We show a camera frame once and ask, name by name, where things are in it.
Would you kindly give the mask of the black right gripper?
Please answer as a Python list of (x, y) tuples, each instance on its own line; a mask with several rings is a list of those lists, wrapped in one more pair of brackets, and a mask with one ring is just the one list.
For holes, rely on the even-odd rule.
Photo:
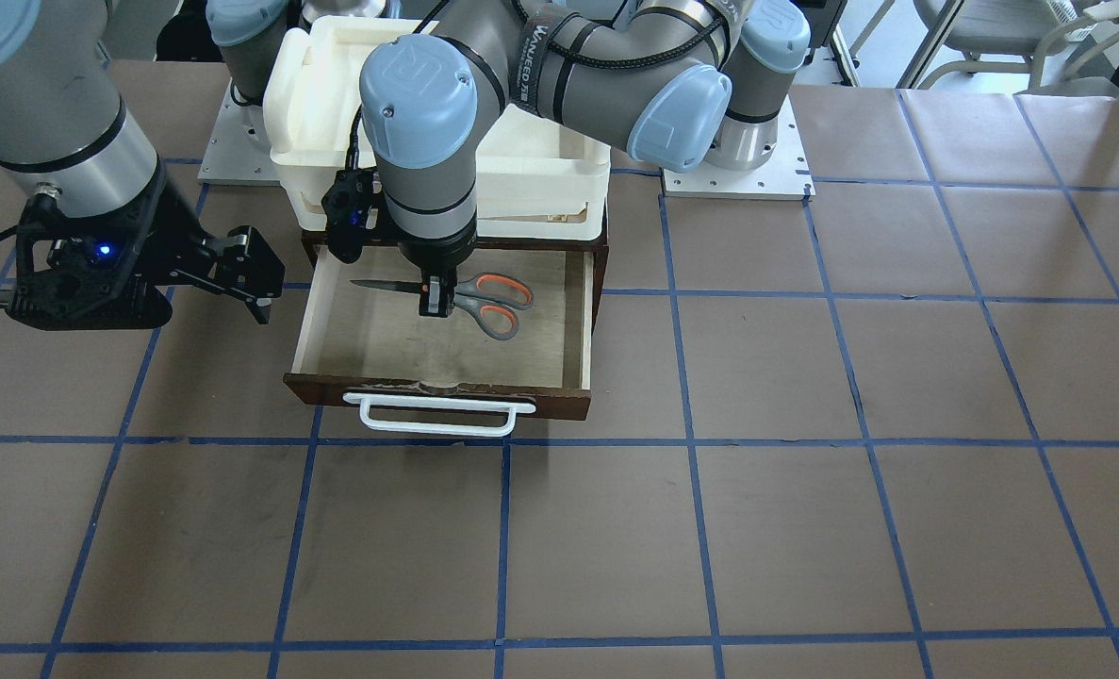
[(37, 190), (16, 233), (16, 287), (4, 312), (47, 331), (156, 328), (170, 321), (159, 287), (180, 282), (237, 298), (266, 326), (282, 296), (285, 266), (253, 226), (210, 238), (176, 189), (145, 189), (90, 218), (60, 210), (55, 190)]

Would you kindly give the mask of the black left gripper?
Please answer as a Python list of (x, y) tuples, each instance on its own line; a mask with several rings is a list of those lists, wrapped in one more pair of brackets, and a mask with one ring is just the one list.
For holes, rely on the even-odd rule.
[(455, 309), (457, 267), (471, 257), (477, 236), (404, 237), (401, 254), (420, 270), (420, 315), (451, 317)]

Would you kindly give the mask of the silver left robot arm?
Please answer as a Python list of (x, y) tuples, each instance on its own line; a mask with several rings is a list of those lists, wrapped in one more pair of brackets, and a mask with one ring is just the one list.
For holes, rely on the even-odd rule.
[(420, 268), (420, 314), (457, 307), (477, 241), (477, 147), (504, 109), (685, 173), (753, 171), (812, 46), (789, 1), (640, 1), (623, 27), (560, 1), (442, 1), (433, 30), (379, 44), (351, 147), (323, 196), (325, 241), (352, 263), (387, 241)]

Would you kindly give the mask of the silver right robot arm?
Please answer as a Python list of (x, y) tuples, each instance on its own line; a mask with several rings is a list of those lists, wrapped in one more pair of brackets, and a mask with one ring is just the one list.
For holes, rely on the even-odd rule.
[(0, 1), (0, 168), (23, 190), (0, 309), (46, 331), (158, 328), (167, 285), (267, 323), (285, 266), (252, 226), (216, 237), (173, 185), (98, 56), (110, 1)]

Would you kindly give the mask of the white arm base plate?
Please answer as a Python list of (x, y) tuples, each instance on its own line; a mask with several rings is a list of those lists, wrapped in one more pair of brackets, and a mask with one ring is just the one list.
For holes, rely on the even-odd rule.
[(203, 152), (198, 179), (209, 185), (275, 188), (276, 168), (263, 124), (263, 109), (239, 96), (228, 83), (209, 142)]
[(775, 143), (765, 162), (754, 169), (726, 169), (706, 158), (687, 173), (662, 169), (664, 194), (717, 199), (810, 199), (812, 171), (803, 151), (791, 100), (782, 103), (775, 124)]

